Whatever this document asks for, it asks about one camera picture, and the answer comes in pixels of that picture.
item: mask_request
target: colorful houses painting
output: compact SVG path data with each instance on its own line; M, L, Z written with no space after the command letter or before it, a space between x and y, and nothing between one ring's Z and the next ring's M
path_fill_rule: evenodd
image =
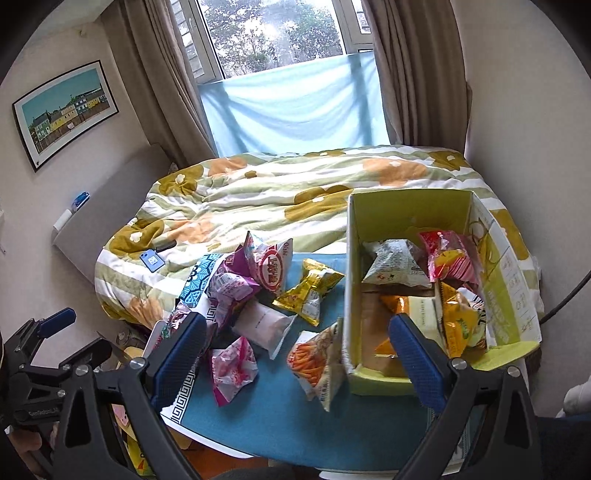
M99 61L50 80L13 107L35 170L67 143L118 111Z

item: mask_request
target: cable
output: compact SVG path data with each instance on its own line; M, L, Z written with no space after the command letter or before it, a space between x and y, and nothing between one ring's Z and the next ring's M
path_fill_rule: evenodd
M554 315L556 315L560 309L562 307L564 307L568 302L570 302L573 297L579 293L581 291L581 288L583 288L587 282L591 280L591 270L589 270L589 272L587 273L587 275L585 275L585 278L581 280L581 282L579 283L579 285L577 285L574 290L572 292L570 292L563 301L561 301L556 307L554 307L552 310L550 310L546 315L544 315L542 317L542 319L540 320L540 325L545 324L548 320L550 320Z

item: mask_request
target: pink snack wrapper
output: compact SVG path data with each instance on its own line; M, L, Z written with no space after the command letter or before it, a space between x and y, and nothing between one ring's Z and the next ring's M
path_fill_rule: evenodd
M217 406L228 405L257 373L255 354L246 337L240 337L225 350L212 351L213 396Z
M246 234L244 253L253 278L267 290L280 293L293 255L293 238L275 245L267 245L252 233Z
M217 303L215 321L219 329L260 289L261 286L251 276L244 248L240 246L213 273L205 292L209 299Z

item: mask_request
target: window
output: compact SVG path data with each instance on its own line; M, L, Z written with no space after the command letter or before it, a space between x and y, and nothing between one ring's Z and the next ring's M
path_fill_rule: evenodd
M170 0L199 83L371 50L361 0Z

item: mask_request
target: white wall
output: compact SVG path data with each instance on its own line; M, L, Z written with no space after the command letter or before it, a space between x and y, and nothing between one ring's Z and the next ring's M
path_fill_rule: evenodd
M529 0L452 0L473 89L467 158L540 261L554 307L591 268L591 80ZM591 374L591 284L542 327L538 414Z
M21 144L12 103L53 77L100 59L119 113L85 132L33 172ZM31 317L70 306L76 324L46 341L36 364L57 365L119 325L102 312L88 281L55 247L51 228L74 197L92 194L136 150L147 145L100 24L29 42L0 86L0 202L6 221L0 242L0 328L4 339Z

